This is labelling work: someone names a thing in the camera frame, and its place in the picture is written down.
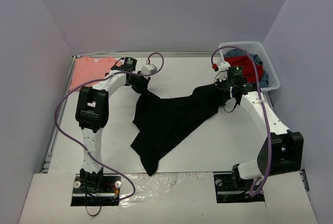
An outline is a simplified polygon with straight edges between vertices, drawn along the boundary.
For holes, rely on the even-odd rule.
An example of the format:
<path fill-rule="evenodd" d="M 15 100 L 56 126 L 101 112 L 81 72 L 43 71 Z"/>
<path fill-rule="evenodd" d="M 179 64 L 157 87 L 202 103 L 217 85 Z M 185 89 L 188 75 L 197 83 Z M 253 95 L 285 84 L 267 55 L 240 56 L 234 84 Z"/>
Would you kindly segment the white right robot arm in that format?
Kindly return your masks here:
<path fill-rule="evenodd" d="M 298 171 L 301 168 L 304 138 L 293 132 L 276 116 L 264 99 L 256 82 L 249 83 L 241 66 L 230 66 L 227 62 L 214 64 L 217 72 L 215 85 L 234 98 L 249 114 L 262 135 L 263 145 L 257 158 L 232 169 L 231 183 L 243 189 L 249 181 L 265 176 Z"/>

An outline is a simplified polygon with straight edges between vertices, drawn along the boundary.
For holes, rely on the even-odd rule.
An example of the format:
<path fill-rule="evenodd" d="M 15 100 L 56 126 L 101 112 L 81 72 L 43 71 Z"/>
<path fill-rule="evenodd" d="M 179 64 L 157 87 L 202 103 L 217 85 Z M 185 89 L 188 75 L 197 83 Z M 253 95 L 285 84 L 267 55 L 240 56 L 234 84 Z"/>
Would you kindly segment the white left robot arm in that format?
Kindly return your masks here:
<path fill-rule="evenodd" d="M 123 64 L 111 68 L 105 81 L 80 88 L 75 119 L 82 130 L 83 145 L 86 147 L 80 179 L 86 180 L 86 186 L 93 192 L 102 190 L 105 185 L 101 137 L 109 119 L 110 96 L 122 86 L 131 86 L 139 92 L 146 89 L 149 79 L 141 74 L 151 74 L 157 70 L 155 66 L 144 66 L 142 71 L 136 72 L 136 65 L 135 58 L 126 57 Z"/>

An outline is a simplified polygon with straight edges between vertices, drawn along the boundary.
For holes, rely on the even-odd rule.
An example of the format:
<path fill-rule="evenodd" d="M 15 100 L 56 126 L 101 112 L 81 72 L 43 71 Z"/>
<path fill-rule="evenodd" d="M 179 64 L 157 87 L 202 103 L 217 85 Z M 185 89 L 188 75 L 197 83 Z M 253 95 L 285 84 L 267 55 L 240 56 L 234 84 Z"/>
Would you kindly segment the black t-shirt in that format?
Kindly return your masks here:
<path fill-rule="evenodd" d="M 215 84 L 199 86 L 191 95 L 160 98 L 150 91 L 137 100 L 133 124 L 139 130 L 131 148 L 140 157 L 149 176 L 161 158 L 179 145 L 230 99 L 229 92 Z"/>

